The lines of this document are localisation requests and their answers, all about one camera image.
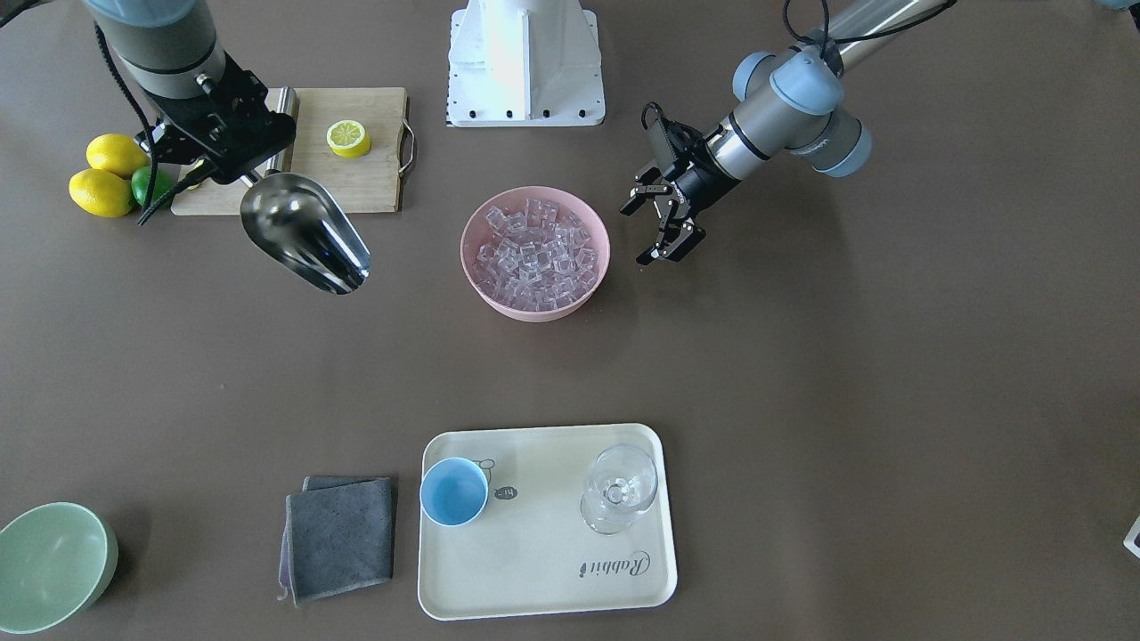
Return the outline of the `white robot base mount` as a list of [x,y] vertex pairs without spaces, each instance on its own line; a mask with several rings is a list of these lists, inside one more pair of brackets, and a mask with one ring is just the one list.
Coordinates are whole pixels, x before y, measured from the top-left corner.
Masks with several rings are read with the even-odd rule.
[[446,125],[606,120],[598,16],[578,1],[469,1],[449,25]]

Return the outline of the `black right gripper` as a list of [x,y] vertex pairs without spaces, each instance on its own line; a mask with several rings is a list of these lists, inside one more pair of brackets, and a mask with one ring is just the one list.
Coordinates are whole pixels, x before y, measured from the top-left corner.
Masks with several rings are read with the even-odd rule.
[[264,105],[267,86],[252,70],[223,54],[223,72],[192,78],[196,94],[168,98],[142,90],[158,111],[150,129],[150,156],[164,164],[190,167],[204,159],[207,179],[236,182],[296,140],[298,122]]

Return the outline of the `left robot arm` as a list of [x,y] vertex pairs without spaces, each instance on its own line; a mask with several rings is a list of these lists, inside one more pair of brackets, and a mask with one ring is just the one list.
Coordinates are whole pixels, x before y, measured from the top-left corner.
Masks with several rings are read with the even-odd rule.
[[652,204],[656,240],[638,263],[679,261],[705,240],[697,216],[785,151],[819,175],[847,177],[873,149],[868,125],[842,108],[842,78],[891,39],[940,13],[948,1],[856,1],[823,9],[819,29],[793,33],[783,52],[752,52],[736,65],[736,107],[702,131],[648,102],[640,113],[653,157],[635,175],[622,216]]

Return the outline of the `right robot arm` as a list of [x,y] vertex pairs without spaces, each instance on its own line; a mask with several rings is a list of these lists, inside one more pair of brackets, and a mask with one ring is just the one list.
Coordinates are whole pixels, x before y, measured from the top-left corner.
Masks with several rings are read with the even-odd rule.
[[296,138],[296,120],[269,109],[268,89],[226,52],[204,1],[85,1],[127,73],[158,111],[140,135],[163,164],[203,161],[205,177],[236,182]]

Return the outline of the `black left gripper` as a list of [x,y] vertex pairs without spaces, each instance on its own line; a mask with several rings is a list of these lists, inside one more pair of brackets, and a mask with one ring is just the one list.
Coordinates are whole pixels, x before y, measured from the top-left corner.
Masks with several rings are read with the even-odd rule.
[[[620,214],[634,216],[640,206],[653,203],[660,219],[667,216],[697,216],[736,188],[740,180],[726,175],[708,151],[705,135],[692,125],[671,120],[648,123],[648,141],[653,159],[634,177],[630,196]],[[679,263],[707,236],[695,220],[663,222],[658,240],[636,255],[636,263],[656,261]]]

